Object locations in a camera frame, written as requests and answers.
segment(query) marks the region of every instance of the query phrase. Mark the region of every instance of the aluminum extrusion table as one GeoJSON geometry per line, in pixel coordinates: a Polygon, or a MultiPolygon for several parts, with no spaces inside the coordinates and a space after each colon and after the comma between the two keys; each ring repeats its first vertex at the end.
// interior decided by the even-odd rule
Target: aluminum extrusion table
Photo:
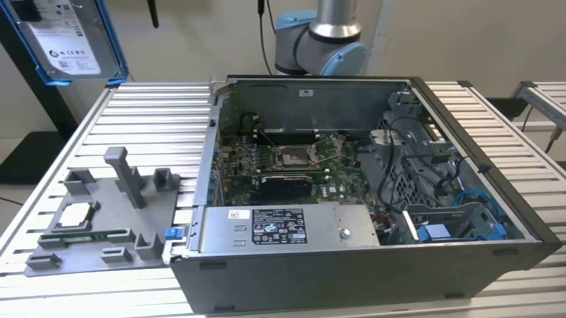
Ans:
{"type": "MultiPolygon", "coordinates": [[[[561,242],[566,173],[472,87],[428,82],[433,93],[491,157],[561,242]]],[[[149,174],[181,176],[173,223],[192,213],[192,194],[208,123],[206,83],[128,83],[104,90],[77,132],[0,238],[0,315],[17,317],[188,317],[189,305],[168,268],[26,278],[25,260],[65,194],[67,168],[114,176],[108,146],[149,174]]],[[[373,307],[262,313],[248,317],[566,317],[566,248],[532,270],[504,274],[472,299],[373,307]]]]}

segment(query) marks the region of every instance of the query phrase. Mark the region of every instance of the black antenna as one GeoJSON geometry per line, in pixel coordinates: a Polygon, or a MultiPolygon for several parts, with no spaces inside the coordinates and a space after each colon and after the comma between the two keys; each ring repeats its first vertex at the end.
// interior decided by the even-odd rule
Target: black antenna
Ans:
{"type": "Polygon", "coordinates": [[[153,24],[153,28],[158,28],[156,0],[148,0],[148,7],[149,7],[149,15],[150,15],[150,22],[153,24]]]}

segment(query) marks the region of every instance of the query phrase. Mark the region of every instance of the printed label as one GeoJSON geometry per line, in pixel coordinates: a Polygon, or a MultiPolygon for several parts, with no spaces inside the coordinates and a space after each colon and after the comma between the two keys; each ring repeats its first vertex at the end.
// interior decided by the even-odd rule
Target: printed label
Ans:
{"type": "Polygon", "coordinates": [[[252,210],[253,244],[304,244],[306,227],[302,209],[252,210]]]}
{"type": "Polygon", "coordinates": [[[249,219],[249,210],[228,210],[228,219],[249,219]]]}
{"type": "Polygon", "coordinates": [[[87,44],[70,0],[35,1],[39,22],[27,22],[50,65],[70,75],[98,74],[99,66],[87,44]]]}

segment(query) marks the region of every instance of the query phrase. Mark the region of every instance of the green circuit board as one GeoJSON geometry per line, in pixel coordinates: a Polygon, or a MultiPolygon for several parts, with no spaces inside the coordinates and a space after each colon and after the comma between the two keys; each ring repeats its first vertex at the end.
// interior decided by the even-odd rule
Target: green circuit board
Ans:
{"type": "Polygon", "coordinates": [[[313,144],[257,145],[225,136],[221,144],[224,202],[226,205],[340,204],[374,205],[368,182],[354,156],[353,142],[338,134],[321,134],[313,144]],[[310,195],[293,199],[256,200],[258,183],[268,176],[312,179],[310,195]]]}

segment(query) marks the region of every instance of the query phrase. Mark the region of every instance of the motherboard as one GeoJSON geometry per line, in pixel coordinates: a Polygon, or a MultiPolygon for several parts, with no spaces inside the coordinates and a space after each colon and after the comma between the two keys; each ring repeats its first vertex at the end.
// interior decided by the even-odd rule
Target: motherboard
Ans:
{"type": "Polygon", "coordinates": [[[240,206],[333,201],[373,209],[357,143],[340,132],[222,136],[224,202],[240,206]]]}

